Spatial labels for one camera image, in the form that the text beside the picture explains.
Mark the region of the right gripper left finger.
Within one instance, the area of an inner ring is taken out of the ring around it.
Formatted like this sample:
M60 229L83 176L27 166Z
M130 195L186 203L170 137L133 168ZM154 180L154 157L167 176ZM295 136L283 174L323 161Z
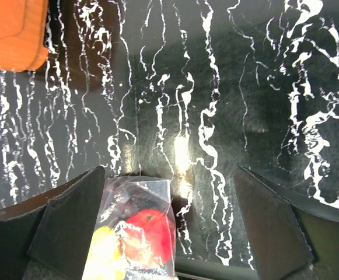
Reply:
M95 167L48 202L27 252L26 279L82 278L104 174L103 167Z

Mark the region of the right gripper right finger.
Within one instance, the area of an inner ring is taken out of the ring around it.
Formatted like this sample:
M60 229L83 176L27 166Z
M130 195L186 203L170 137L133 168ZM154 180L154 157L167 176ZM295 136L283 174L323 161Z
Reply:
M239 166L235 190L260 279L300 279L314 256L289 202Z

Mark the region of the clear orange-zipper bag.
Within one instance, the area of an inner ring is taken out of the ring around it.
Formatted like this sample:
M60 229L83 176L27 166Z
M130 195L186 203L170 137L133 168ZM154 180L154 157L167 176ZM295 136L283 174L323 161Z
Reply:
M176 223L170 182L108 178L83 279L177 279Z

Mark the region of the red apple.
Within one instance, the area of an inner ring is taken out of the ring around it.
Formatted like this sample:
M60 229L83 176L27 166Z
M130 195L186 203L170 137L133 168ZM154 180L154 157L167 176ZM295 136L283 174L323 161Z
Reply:
M138 211L127 219L121 238L126 258L142 268L157 268L174 254L174 223L158 209Z

